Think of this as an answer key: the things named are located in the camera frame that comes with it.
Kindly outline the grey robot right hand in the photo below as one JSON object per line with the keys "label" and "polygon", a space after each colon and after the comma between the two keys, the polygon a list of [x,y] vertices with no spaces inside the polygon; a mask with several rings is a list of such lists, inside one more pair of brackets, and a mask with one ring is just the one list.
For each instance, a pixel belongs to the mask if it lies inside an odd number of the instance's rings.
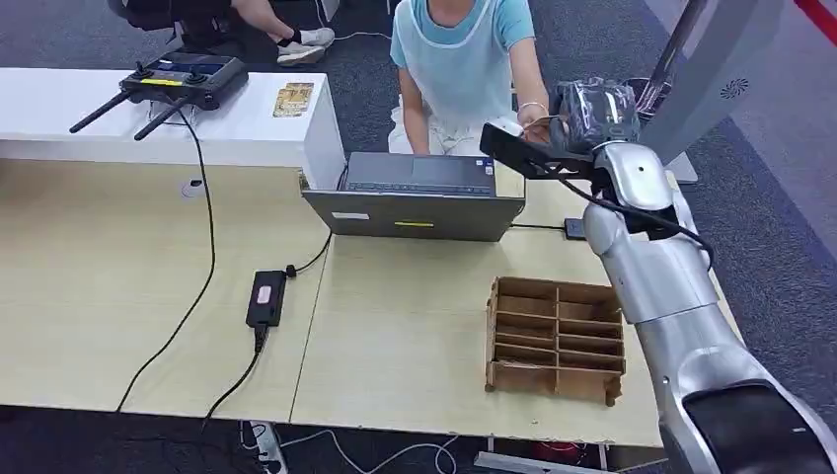
{"label": "grey robot right hand", "polygon": [[610,141],[637,142],[641,122],[632,88],[600,77],[562,81],[551,105],[553,145],[587,154]]}

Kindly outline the person's left hand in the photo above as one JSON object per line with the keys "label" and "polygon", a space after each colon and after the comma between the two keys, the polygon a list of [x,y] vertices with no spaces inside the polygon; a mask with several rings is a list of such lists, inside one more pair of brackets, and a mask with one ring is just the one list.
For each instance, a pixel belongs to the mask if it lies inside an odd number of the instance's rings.
{"label": "person's left hand", "polygon": [[549,143],[551,119],[549,109],[543,104],[529,102],[518,106],[517,121],[522,127],[522,135],[528,141]]}

